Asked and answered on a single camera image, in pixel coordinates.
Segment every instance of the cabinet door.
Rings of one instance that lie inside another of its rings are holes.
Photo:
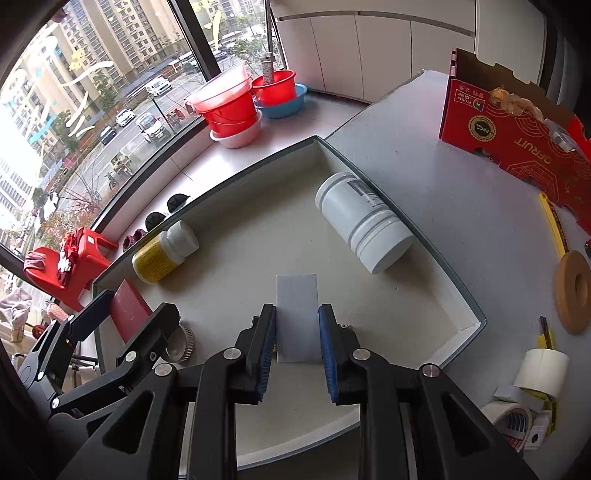
[[[361,58],[353,15],[312,17],[327,92],[363,98]]]
[[[454,47],[474,52],[474,38],[446,28],[411,22],[413,75],[420,69],[449,73]]]
[[[288,68],[295,72],[297,83],[325,90],[312,23],[309,18],[277,22]]]
[[[385,17],[355,17],[363,99],[374,102],[411,76],[410,22]]]

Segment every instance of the red sponge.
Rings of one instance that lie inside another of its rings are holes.
[[[125,343],[152,315],[152,310],[135,286],[124,280],[111,302],[111,318]]]

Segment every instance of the countertop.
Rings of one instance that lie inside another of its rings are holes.
[[[488,318],[483,332],[445,369],[478,406],[512,384],[537,347],[544,315],[570,367],[557,430],[525,460],[540,480],[557,479],[591,433],[591,329],[562,327],[554,305],[558,264],[538,190],[494,163],[439,140],[447,75],[425,72],[371,105],[328,142],[371,178],[443,254]],[[557,209],[570,249],[588,234]]]

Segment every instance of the logo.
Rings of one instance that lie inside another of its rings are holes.
[[[489,142],[495,138],[495,124],[488,117],[477,115],[473,116],[468,123],[468,130],[474,138],[481,142]]]

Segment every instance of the tape roll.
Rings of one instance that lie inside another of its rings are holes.
[[[570,251],[560,259],[554,290],[564,328],[573,335],[585,330],[591,319],[591,269],[581,253]]]
[[[525,353],[521,368],[513,384],[535,390],[556,400],[569,368],[569,357],[558,350],[535,348]]]
[[[520,452],[531,430],[531,412],[521,403],[492,401],[480,409],[483,415]]]

